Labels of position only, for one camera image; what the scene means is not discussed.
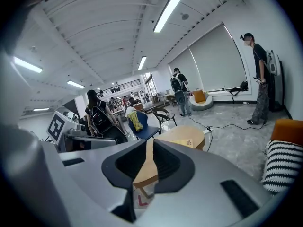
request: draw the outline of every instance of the white ceiling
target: white ceiling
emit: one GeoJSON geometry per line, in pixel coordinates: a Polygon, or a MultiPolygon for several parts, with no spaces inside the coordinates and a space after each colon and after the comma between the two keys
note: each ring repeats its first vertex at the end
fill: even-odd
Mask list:
{"type": "Polygon", "coordinates": [[[38,74],[18,67],[33,95],[27,110],[57,107],[79,93],[157,67],[170,50],[227,0],[181,0],[161,33],[153,28],[168,0],[49,0],[30,13],[15,55],[38,65],[38,74]],[[182,14],[188,14],[182,20],[182,14]]]}

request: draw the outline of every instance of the long black hair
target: long black hair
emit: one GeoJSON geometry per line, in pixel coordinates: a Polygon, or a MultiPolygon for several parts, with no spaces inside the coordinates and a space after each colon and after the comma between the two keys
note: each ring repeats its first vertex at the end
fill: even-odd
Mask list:
{"type": "Polygon", "coordinates": [[[97,97],[97,93],[95,90],[89,90],[87,92],[87,97],[89,98],[89,110],[92,110],[93,106],[97,106],[97,102],[100,101],[100,99],[97,97]]]}

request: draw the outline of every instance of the concrete floor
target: concrete floor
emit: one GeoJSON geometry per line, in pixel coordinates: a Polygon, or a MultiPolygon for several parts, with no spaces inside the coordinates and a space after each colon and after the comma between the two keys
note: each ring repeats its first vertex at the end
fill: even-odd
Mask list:
{"type": "MultiPolygon", "coordinates": [[[[214,106],[205,111],[192,112],[192,118],[196,122],[203,125],[211,125],[223,127],[228,124],[236,124],[242,128],[250,127],[246,123],[255,109],[256,105],[243,105],[243,104],[214,104],[214,106]]],[[[171,113],[175,113],[177,125],[193,125],[200,128],[202,131],[205,128],[193,122],[188,117],[181,117],[178,108],[171,105],[166,107],[171,113]]],[[[242,169],[247,174],[251,175],[257,181],[261,180],[265,156],[263,150],[270,140],[270,136],[275,124],[279,118],[287,118],[284,111],[269,113],[269,119],[264,127],[260,130],[247,129],[242,130],[235,126],[228,126],[224,129],[213,128],[213,140],[209,152],[220,155],[229,160],[234,165],[242,169]]],[[[148,114],[148,124],[152,126],[159,126],[156,117],[151,113],[148,114]]],[[[175,127],[174,122],[165,122],[162,124],[162,130],[168,131],[175,127]]],[[[128,138],[135,140],[135,136],[125,122],[125,128],[128,131],[128,138]]],[[[204,151],[209,148],[211,134],[205,136],[204,151]]]]}

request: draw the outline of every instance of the jeans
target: jeans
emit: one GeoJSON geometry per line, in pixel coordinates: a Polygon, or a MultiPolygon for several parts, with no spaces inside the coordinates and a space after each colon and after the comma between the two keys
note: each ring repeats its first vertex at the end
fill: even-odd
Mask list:
{"type": "Polygon", "coordinates": [[[252,115],[252,121],[259,123],[260,119],[267,120],[269,112],[268,84],[259,85],[257,106],[252,115]]]}
{"type": "Polygon", "coordinates": [[[178,104],[178,107],[179,107],[179,110],[181,111],[181,113],[183,115],[185,115],[185,107],[186,107],[186,113],[189,115],[189,114],[191,114],[191,111],[190,111],[190,107],[189,107],[189,104],[188,104],[187,92],[184,93],[184,96],[185,96],[185,103],[183,105],[178,104]]]}

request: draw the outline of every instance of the fluorescent light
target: fluorescent light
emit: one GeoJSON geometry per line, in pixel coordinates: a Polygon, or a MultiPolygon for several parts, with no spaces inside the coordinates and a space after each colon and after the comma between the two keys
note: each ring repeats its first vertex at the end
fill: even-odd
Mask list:
{"type": "Polygon", "coordinates": [[[45,111],[49,110],[49,108],[35,108],[33,111],[45,111]]]}
{"type": "Polygon", "coordinates": [[[224,25],[224,28],[226,29],[226,31],[228,32],[229,36],[232,38],[231,33],[229,33],[228,29],[226,28],[226,26],[224,25]]]}
{"type": "Polygon", "coordinates": [[[138,70],[141,70],[141,69],[142,69],[145,60],[146,60],[146,56],[143,56],[143,57],[141,58],[141,62],[140,62],[140,65],[139,65],[138,70]]]}
{"type": "Polygon", "coordinates": [[[78,83],[75,83],[75,82],[73,82],[73,81],[71,81],[71,80],[69,80],[69,81],[67,82],[67,84],[70,84],[70,85],[75,86],[75,87],[79,87],[79,88],[81,88],[81,89],[85,88],[85,86],[82,86],[82,85],[80,85],[80,84],[78,84],[78,83]]]}
{"type": "Polygon", "coordinates": [[[174,11],[175,7],[178,5],[180,1],[181,0],[168,0],[164,10],[160,15],[159,20],[156,23],[155,28],[153,29],[155,33],[160,33],[166,21],[169,19],[171,13],[174,11]]]}
{"type": "Polygon", "coordinates": [[[23,60],[21,60],[21,59],[19,59],[17,57],[14,57],[14,63],[16,65],[25,67],[25,68],[30,69],[30,70],[32,70],[34,72],[37,72],[37,73],[40,73],[41,71],[43,71],[43,69],[41,69],[41,68],[39,68],[37,66],[34,66],[32,64],[29,64],[29,63],[27,63],[27,62],[25,62],[25,61],[23,61],[23,60]]]}

